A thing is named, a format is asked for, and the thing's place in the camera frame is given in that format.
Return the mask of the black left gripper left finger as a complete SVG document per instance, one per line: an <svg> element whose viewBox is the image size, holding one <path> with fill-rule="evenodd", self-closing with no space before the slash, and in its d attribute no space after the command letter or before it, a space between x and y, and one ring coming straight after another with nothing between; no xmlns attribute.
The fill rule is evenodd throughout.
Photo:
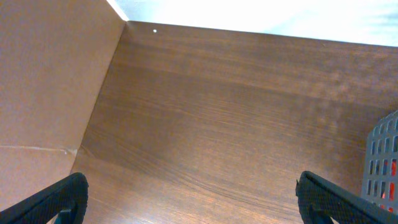
<svg viewBox="0 0 398 224"><path fill-rule="evenodd" d="M88 205L88 181L76 172L1 212L2 224L82 224Z"/></svg>

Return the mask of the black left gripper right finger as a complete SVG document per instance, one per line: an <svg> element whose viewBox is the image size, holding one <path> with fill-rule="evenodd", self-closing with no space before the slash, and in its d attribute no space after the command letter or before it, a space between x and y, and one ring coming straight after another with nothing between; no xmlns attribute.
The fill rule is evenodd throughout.
<svg viewBox="0 0 398 224"><path fill-rule="evenodd" d="M397 215L310 171L302 172L295 194L304 224L397 224Z"/></svg>

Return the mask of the grey plastic laundry basket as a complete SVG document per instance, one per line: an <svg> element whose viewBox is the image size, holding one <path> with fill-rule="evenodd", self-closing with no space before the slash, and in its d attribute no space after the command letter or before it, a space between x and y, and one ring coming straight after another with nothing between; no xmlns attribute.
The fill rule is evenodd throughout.
<svg viewBox="0 0 398 224"><path fill-rule="evenodd" d="M397 157L397 111L394 111L380 119L368 134L361 188L362 198L380 207L382 161Z"/></svg>

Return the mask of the orange spaghetti packet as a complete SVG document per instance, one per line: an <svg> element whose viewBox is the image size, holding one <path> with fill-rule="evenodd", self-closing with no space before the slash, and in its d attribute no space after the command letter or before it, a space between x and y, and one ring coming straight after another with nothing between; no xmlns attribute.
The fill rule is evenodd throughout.
<svg viewBox="0 0 398 224"><path fill-rule="evenodd" d="M397 158L382 161L381 178L379 206L397 215Z"/></svg>

